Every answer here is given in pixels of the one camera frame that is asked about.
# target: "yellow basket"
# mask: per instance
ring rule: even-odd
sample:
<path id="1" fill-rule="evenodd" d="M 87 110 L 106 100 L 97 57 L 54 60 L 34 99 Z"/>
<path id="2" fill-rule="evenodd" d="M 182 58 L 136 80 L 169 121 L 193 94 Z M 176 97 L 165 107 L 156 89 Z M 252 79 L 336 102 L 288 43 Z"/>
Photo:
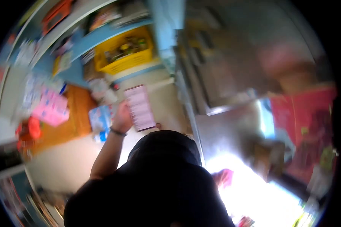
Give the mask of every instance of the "yellow basket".
<path id="1" fill-rule="evenodd" d="M 147 49 L 137 53 L 130 54 L 122 59 L 108 64 L 105 58 L 105 51 L 113 51 L 126 43 L 126 37 L 135 36 L 138 39 L 145 39 Z M 95 47 L 95 69 L 111 75 L 117 74 L 123 70 L 129 69 L 152 60 L 153 43 L 149 32 L 145 26 L 124 32 L 115 36 Z"/>

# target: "tissue box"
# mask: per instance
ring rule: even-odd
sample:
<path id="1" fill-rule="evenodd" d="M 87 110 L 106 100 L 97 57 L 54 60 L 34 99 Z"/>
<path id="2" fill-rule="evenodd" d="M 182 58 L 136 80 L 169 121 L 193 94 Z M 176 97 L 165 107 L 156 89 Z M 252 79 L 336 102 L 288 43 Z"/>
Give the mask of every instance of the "tissue box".
<path id="1" fill-rule="evenodd" d="M 113 105 L 99 106 L 88 112 L 90 124 L 93 132 L 109 132 L 112 124 L 112 118 L 115 116 Z"/>
<path id="2" fill-rule="evenodd" d="M 68 100 L 55 91 L 44 88 L 39 105 L 34 108 L 32 116 L 57 127 L 69 118 Z"/>

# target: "pantry shelf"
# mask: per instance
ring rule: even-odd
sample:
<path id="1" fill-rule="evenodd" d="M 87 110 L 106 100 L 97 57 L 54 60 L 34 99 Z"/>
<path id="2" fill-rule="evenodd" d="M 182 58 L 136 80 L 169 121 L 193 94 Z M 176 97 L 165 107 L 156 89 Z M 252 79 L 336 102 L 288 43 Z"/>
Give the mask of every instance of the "pantry shelf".
<path id="1" fill-rule="evenodd" d="M 87 51 L 94 48 L 98 44 L 100 44 L 100 43 L 102 43 L 108 39 L 111 39 L 114 36 L 117 36 L 117 35 L 122 34 L 124 32 L 133 30 L 135 28 L 139 28 L 139 27 L 144 26 L 144 25 L 149 25 L 152 23 L 153 23 L 153 20 L 146 19 L 146 20 L 140 21 L 138 23 L 130 24 L 130 25 L 124 26 L 122 28 L 118 28 L 118 29 L 113 29 L 109 25 L 104 25 L 104 26 L 94 30 L 90 34 L 82 37 L 78 41 L 74 42 L 73 48 L 72 48 L 73 52 L 72 52 L 71 62 L 73 62 L 78 57 L 80 57 L 82 54 L 86 53 Z"/>
<path id="2" fill-rule="evenodd" d="M 47 51 L 47 49 L 77 22 L 100 9 L 101 7 L 104 7 L 115 1 L 116 0 L 91 0 L 84 2 L 82 5 L 79 5 L 73 9 L 73 12 L 71 12 L 70 15 L 68 15 L 43 38 L 41 47 L 39 48 L 36 56 L 33 58 L 31 67 L 33 68 L 42 55 Z"/>

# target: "bracelet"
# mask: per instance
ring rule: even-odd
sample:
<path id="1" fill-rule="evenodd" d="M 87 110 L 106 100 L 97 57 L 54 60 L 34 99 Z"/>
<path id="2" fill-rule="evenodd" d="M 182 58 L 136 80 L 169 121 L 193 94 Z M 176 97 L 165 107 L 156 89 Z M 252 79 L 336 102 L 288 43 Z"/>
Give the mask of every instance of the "bracelet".
<path id="1" fill-rule="evenodd" d="M 121 132 L 119 132 L 117 130 L 114 130 L 112 127 L 110 127 L 110 132 L 113 132 L 116 135 L 119 135 L 119 136 L 122 136 L 122 137 L 125 137 L 127 135 L 126 133 L 121 133 Z"/>

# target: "smartphone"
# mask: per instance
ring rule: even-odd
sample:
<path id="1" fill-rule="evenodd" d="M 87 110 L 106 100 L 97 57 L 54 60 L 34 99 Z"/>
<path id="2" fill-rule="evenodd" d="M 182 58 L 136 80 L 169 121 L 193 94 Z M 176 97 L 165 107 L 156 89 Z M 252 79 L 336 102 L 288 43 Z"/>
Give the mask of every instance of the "smartphone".
<path id="1" fill-rule="evenodd" d="M 154 128 L 156 123 L 144 84 L 126 89 L 124 96 L 129 103 L 130 115 L 136 131 Z"/>

